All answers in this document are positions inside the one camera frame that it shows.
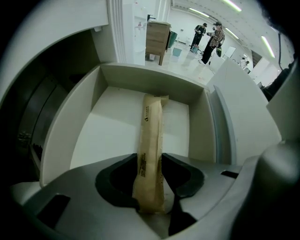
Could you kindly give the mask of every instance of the black slot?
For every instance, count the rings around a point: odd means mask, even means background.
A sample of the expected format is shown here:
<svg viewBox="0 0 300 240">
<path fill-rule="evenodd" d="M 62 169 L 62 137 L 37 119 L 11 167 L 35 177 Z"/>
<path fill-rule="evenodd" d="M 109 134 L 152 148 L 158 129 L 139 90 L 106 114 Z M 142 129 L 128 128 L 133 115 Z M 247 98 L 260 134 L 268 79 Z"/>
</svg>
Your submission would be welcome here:
<svg viewBox="0 0 300 240">
<path fill-rule="evenodd" d="M 190 214 L 183 212 L 179 197 L 175 197 L 169 226 L 169 236 L 177 234 L 197 222 Z"/>
<path fill-rule="evenodd" d="M 234 178 L 234 179 L 237 178 L 239 175 L 236 172 L 230 172 L 230 171 L 222 171 L 221 174 L 224 176 L 230 177 L 230 178 Z"/>
<path fill-rule="evenodd" d="M 54 229 L 69 201 L 70 198 L 67 196 L 54 196 L 37 215 L 37 218 L 48 227 Z"/>
<path fill-rule="evenodd" d="M 110 204 L 117 207 L 135 208 L 139 204 L 132 197 L 133 183 L 137 175 L 137 154 L 102 169 L 96 177 L 96 189 Z"/>
<path fill-rule="evenodd" d="M 167 153 L 162 154 L 162 173 L 179 198 L 193 196 L 204 184 L 203 172 Z"/>
</svg>

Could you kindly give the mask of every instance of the plaid shirt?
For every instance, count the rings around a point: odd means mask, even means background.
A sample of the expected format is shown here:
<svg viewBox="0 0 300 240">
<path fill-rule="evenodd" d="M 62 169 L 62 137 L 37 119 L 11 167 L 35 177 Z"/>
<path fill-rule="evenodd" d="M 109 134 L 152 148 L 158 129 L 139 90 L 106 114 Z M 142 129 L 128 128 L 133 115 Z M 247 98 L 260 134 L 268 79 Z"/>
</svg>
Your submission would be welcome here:
<svg viewBox="0 0 300 240">
<path fill-rule="evenodd" d="M 225 39 L 225 33 L 222 29 L 215 30 L 215 35 L 212 37 L 212 40 L 210 42 L 211 47 L 218 47 L 219 43 Z"/>
</svg>

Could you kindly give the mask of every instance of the white ceiling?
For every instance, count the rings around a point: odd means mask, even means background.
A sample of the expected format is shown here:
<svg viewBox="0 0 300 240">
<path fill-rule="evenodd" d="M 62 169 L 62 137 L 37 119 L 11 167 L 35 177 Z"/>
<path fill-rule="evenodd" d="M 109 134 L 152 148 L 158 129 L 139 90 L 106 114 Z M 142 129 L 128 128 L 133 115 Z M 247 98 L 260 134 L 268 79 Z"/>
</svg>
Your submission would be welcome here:
<svg viewBox="0 0 300 240">
<path fill-rule="evenodd" d="M 172 0 L 172 6 L 181 10 L 190 12 L 189 8 L 194 8 L 200 12 L 206 13 L 210 18 L 200 17 L 220 21 L 224 27 L 230 29 L 240 40 L 240 44 L 257 52 L 267 58 L 274 65 L 278 66 L 279 43 L 278 34 L 267 24 L 262 16 L 262 10 L 255 0 L 231 0 L 241 12 L 236 11 L 223 0 Z M 261 36 L 265 36 L 271 45 L 276 56 L 274 59 L 262 41 Z M 293 45 L 289 39 L 282 35 L 281 37 L 281 65 L 287 67 L 293 59 Z"/>
</svg>

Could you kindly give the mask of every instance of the cap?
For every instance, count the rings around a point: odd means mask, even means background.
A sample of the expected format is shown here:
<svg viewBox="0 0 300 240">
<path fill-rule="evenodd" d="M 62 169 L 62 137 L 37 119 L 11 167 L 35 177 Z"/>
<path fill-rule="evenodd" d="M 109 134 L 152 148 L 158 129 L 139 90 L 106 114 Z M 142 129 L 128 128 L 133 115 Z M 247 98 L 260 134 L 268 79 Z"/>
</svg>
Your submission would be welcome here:
<svg viewBox="0 0 300 240">
<path fill-rule="evenodd" d="M 221 22 L 216 22 L 214 23 L 215 26 L 222 26 L 222 23 Z"/>
</svg>

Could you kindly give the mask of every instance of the white floor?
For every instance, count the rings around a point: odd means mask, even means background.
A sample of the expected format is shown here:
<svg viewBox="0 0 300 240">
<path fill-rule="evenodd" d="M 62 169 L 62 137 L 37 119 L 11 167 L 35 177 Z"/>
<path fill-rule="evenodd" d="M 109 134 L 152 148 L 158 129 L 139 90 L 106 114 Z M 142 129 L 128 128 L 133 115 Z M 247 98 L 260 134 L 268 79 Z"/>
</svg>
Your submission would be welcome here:
<svg viewBox="0 0 300 240">
<path fill-rule="evenodd" d="M 174 47 L 182 50 L 179 57 L 173 55 Z M 204 66 L 198 62 L 198 59 L 201 58 L 199 51 L 198 54 L 195 54 L 190 52 L 189 48 L 189 46 L 175 42 L 174 45 L 168 49 L 168 52 L 165 53 L 162 66 L 158 64 L 159 56 L 155 56 L 154 61 L 145 61 L 145 65 L 148 67 L 162 68 L 189 77 L 202 84 L 207 84 L 214 74 L 208 64 Z"/>
</svg>

